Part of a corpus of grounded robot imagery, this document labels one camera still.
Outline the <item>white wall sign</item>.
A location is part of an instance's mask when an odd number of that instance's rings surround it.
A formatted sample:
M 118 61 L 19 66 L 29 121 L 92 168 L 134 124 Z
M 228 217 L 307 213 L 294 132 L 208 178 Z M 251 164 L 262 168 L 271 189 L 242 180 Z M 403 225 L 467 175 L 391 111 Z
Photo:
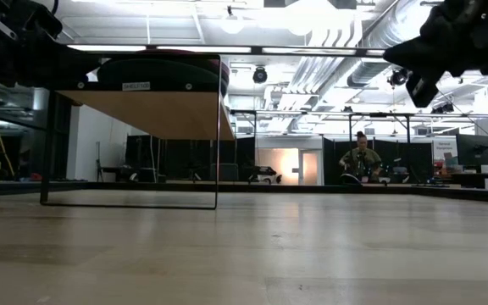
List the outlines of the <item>white wall sign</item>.
M 458 155 L 455 139 L 435 139 L 432 141 L 433 159 L 444 161 Z

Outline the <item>black aluminium rig frame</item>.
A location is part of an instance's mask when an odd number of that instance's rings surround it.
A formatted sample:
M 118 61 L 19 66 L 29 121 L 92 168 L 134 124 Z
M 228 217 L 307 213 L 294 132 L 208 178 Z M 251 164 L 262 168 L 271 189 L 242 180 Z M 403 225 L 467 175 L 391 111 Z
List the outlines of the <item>black aluminium rig frame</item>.
M 262 47 L 221 45 L 86 45 L 69 47 L 87 52 L 133 52 L 144 50 L 179 50 L 194 53 L 255 56 L 307 56 L 343 58 L 383 58 L 385 49 L 361 47 Z

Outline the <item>black computer monitor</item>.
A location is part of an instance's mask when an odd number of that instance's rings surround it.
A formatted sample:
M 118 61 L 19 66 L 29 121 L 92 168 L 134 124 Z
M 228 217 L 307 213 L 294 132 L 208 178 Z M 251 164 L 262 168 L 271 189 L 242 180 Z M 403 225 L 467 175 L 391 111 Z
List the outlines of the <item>black computer monitor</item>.
M 458 164 L 488 165 L 488 136 L 456 135 Z

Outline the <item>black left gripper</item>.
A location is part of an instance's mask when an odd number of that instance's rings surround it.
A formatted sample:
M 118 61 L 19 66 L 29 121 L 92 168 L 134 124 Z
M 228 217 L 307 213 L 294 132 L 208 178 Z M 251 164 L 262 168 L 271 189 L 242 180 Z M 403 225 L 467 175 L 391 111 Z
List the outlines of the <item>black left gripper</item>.
M 56 17 L 59 2 L 46 7 L 38 2 L 12 2 L 8 25 L 16 33 L 12 47 L 9 84 L 35 85 L 62 79 L 65 84 L 87 83 L 100 66 L 100 56 L 57 43 L 63 30 Z

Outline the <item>black background rig frame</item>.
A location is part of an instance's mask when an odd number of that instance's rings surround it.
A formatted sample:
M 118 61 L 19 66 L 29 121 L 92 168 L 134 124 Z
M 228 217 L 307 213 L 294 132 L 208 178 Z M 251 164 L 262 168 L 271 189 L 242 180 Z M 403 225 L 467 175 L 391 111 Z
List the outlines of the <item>black background rig frame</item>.
M 400 123 L 402 127 L 406 129 L 407 144 L 411 143 L 411 126 L 410 119 L 414 116 L 411 113 L 387 113 L 387 112 L 376 112 L 376 113 L 348 113 L 348 123 L 349 123 L 349 141 L 352 141 L 353 130 L 352 128 L 358 124 L 361 120 L 369 118 L 370 121 L 379 121 L 384 118 L 392 118 L 394 121 Z
M 258 114 L 255 110 L 231 109 L 229 122 L 230 131 L 236 139 L 257 136 Z

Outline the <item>white shelf label sticker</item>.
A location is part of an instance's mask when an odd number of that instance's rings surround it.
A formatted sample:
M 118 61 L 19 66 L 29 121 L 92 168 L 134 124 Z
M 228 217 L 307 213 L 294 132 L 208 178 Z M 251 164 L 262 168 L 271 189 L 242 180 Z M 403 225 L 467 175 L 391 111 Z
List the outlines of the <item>white shelf label sticker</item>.
M 122 91 L 123 92 L 131 92 L 131 91 L 150 91 L 151 90 L 151 83 L 147 82 L 128 82 L 122 84 Z

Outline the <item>wooden shelf with black frame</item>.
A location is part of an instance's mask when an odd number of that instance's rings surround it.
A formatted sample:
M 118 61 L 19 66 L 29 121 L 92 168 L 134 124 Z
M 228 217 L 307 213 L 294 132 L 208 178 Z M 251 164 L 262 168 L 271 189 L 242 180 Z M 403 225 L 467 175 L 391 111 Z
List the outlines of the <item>wooden shelf with black frame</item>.
M 110 59 L 148 58 L 145 53 L 107 53 L 100 66 Z M 165 140 L 233 139 L 220 85 L 214 83 L 146 80 L 150 91 L 122 91 L 122 84 L 88 81 L 54 83 L 50 95 L 65 96 L 118 119 L 151 136 Z

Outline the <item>black partition panel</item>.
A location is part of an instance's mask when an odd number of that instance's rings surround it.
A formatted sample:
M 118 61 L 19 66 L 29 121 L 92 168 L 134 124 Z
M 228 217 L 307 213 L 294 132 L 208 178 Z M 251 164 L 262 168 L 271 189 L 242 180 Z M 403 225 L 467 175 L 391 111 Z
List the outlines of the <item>black partition panel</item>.
M 324 184 L 340 185 L 341 176 L 351 173 L 351 159 L 346 166 L 339 161 L 357 144 L 351 141 L 322 139 Z M 427 142 L 368 140 L 367 148 L 380 157 L 380 172 L 376 181 L 392 183 L 424 183 L 433 175 L 432 144 Z
M 252 137 L 216 142 L 128 136 L 124 169 L 138 182 L 246 181 L 252 175 L 255 153 Z

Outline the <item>white door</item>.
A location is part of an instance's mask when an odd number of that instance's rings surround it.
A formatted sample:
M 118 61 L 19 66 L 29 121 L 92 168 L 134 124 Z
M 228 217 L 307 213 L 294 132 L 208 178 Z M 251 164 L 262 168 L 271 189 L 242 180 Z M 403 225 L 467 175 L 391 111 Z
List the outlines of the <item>white door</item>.
M 299 185 L 323 185 L 323 153 L 321 150 L 299 151 Z

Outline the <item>small wheeled vehicle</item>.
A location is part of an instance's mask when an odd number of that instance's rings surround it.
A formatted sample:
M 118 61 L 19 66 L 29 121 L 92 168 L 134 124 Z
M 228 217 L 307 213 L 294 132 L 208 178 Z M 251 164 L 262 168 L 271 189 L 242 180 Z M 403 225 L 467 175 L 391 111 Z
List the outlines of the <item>small wheeled vehicle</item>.
M 248 183 L 263 182 L 269 185 L 280 184 L 282 181 L 282 175 L 279 175 L 270 166 L 253 166 L 252 174 L 248 177 Z

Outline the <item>person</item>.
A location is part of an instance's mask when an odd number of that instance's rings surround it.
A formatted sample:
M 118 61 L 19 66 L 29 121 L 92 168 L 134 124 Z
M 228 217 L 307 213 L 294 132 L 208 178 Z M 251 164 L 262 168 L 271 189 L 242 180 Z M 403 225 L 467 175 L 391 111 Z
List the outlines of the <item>person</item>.
M 382 170 L 382 159 L 373 149 L 368 147 L 368 138 L 362 132 L 357 133 L 357 146 L 346 152 L 339 160 L 339 165 L 350 174 L 365 178 L 367 182 L 378 182 Z

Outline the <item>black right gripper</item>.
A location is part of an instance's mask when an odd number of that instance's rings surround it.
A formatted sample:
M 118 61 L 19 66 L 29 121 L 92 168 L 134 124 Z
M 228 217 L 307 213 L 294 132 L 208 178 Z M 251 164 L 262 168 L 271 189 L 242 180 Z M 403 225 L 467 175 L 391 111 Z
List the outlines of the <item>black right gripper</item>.
M 446 71 L 460 76 L 465 70 L 478 70 L 482 75 L 488 69 L 479 67 L 471 32 L 482 19 L 487 0 L 444 0 L 430 10 L 421 26 L 421 36 L 387 48 L 383 59 L 425 79 L 439 79 Z M 430 67 L 424 68 L 424 40 L 430 44 Z

